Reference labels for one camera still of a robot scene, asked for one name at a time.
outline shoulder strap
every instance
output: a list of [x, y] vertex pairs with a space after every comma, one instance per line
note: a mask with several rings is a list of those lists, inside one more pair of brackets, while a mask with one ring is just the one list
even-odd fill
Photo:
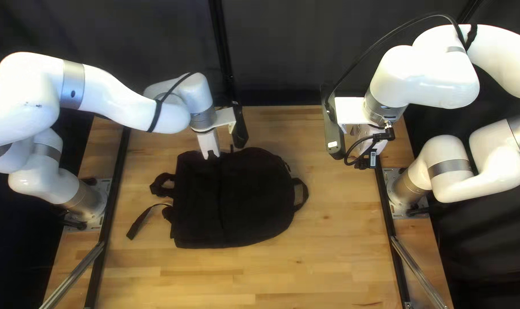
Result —
[[[142, 225], [142, 222], [144, 222], [144, 219], [147, 217], [147, 214], [150, 212], [151, 208], [158, 206], [158, 205], [165, 205], [168, 209], [172, 208], [172, 205], [168, 205], [165, 203], [159, 203], [159, 204], [155, 204], [153, 206], [147, 207], [147, 209], [142, 214], [140, 214], [140, 216], [136, 219], [136, 221], [134, 221], [134, 223], [132, 224], [132, 226], [130, 227], [128, 232], [126, 233], [126, 237], [128, 237], [128, 239], [130, 239], [130, 240], [134, 239], [136, 234], [138, 234], [140, 225]], [[163, 209], [163, 216], [166, 220], [168, 220], [168, 213], [169, 213], [168, 211], [166, 211], [167, 208]]]
[[464, 46], [464, 49], [469, 49], [469, 46], [471, 46], [471, 43], [473, 43], [473, 40], [477, 36], [477, 24], [471, 24], [471, 28], [469, 29], [469, 32], [467, 33], [467, 41], [466, 46]]
[[302, 186], [302, 201], [295, 205], [296, 208], [294, 209], [294, 211], [296, 212], [296, 211], [300, 210], [301, 207], [304, 206], [305, 201], [308, 200], [309, 191], [308, 191], [308, 186], [305, 185], [305, 183], [304, 183], [304, 181], [302, 181], [302, 179], [292, 178], [292, 184], [294, 186]]

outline barcode label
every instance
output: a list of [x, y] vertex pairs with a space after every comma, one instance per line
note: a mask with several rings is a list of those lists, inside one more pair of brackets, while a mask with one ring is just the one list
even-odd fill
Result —
[[370, 152], [370, 166], [376, 167], [376, 151]]

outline wooden table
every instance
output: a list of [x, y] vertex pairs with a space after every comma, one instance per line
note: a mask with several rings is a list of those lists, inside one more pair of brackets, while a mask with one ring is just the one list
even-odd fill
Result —
[[[250, 139], [281, 156], [304, 180], [310, 199], [281, 235], [230, 249], [178, 249], [170, 223], [154, 208], [134, 240], [126, 232], [148, 206], [170, 201], [149, 191], [178, 154], [198, 149], [195, 134], [133, 130], [99, 290], [99, 308], [401, 308], [373, 170], [346, 167], [325, 151], [320, 108], [246, 107]], [[385, 167], [405, 167], [413, 154], [404, 122], [382, 154]], [[79, 177], [113, 171], [121, 126], [96, 118]], [[230, 136], [219, 129], [222, 150]], [[450, 299], [428, 219], [400, 220], [420, 244], [427, 274]], [[98, 232], [64, 233], [46, 296], [97, 242]], [[58, 308], [83, 308], [90, 269]]]

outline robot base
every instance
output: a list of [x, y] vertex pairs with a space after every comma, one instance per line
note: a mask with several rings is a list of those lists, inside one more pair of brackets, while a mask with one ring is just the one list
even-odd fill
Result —
[[[392, 191], [391, 187], [393, 182], [399, 177], [400, 168], [383, 168], [382, 171], [384, 172], [384, 182], [386, 183], [386, 192], [388, 197], [392, 197]], [[392, 213], [393, 219], [426, 219], [429, 218], [429, 214], [427, 213], [421, 213], [416, 214], [415, 216], [411, 217], [407, 215], [407, 210], [412, 207], [412, 205], [406, 204], [406, 203], [394, 203], [391, 198], [388, 198], [390, 211]], [[429, 207], [428, 201], [425, 196], [423, 196], [417, 203], [419, 208], [427, 208]]]
[[[65, 226], [65, 229], [68, 233], [75, 233], [75, 232], [83, 232], [83, 231], [100, 231], [102, 229], [103, 224], [103, 210], [105, 209], [105, 206], [107, 204], [107, 197], [109, 195], [109, 190], [111, 189], [111, 178], [104, 178], [104, 179], [96, 179], [97, 182], [95, 185], [90, 185], [90, 188], [95, 192], [98, 193], [98, 195], [101, 197], [99, 199], [99, 210], [98, 215], [95, 215], [94, 218], [90, 221], [86, 222], [86, 228], [84, 230], [79, 230], [74, 227], [68, 227]], [[75, 218], [73, 214], [68, 213], [65, 215], [65, 220], [73, 221], [73, 222], [80, 222], [78, 218]]]

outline black backdrop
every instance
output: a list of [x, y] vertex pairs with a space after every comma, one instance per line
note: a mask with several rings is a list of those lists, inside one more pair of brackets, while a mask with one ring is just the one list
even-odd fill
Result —
[[[386, 32], [429, 11], [463, 17], [467, 7], [482, 3], [480, 20], [520, 33], [520, 0], [222, 3], [236, 91], [244, 105], [318, 104], [320, 83], [337, 79], [355, 55]], [[428, 27], [443, 23], [444, 19], [434, 19], [397, 36], [359, 65], [342, 88], [364, 92], [387, 49], [399, 43], [410, 44]], [[208, 0], [0, 0], [0, 60], [16, 51], [43, 53], [103, 68], [137, 92], [190, 71], [207, 75], [215, 97], [223, 89]], [[483, 88], [497, 88], [489, 79], [482, 83]], [[478, 102], [511, 100], [505, 95], [482, 95]], [[410, 107], [407, 119], [413, 148], [418, 150], [436, 134], [464, 138], [474, 128], [503, 116], [496, 116], [496, 109], [480, 113], [485, 110], [484, 105], [475, 104], [472, 106], [476, 109], [466, 108], [460, 113], [469, 116], [453, 114], [451, 118], [446, 110]], [[474, 112], [479, 118], [475, 123], [468, 121]], [[62, 166], [70, 171], [78, 171], [90, 121], [91, 116], [65, 110], [55, 125], [64, 139]], [[491, 203], [501, 201], [509, 203], [509, 199]], [[484, 202], [476, 200], [459, 209], [471, 209], [469, 216], [478, 219], [480, 210], [471, 206], [475, 203], [478, 208], [484, 207]], [[464, 217], [468, 215], [464, 211], [448, 211], [436, 220], [442, 240], [452, 240], [445, 237], [457, 235], [456, 229], [452, 230], [456, 228], [454, 224], [445, 225], [446, 218], [451, 218], [449, 222], [465, 222], [461, 230], [467, 230]], [[451, 213], [458, 217], [447, 217]], [[6, 176], [0, 175], [0, 307], [36, 308], [41, 303], [59, 238], [56, 221], [48, 205], [11, 192]], [[443, 252], [451, 249], [442, 247]], [[471, 268], [462, 262], [448, 258], [445, 267], [453, 282], [453, 292], [460, 300], [468, 301], [460, 295], [467, 291], [460, 284], [467, 285], [483, 273], [470, 271], [476, 276], [466, 277], [465, 269]]]

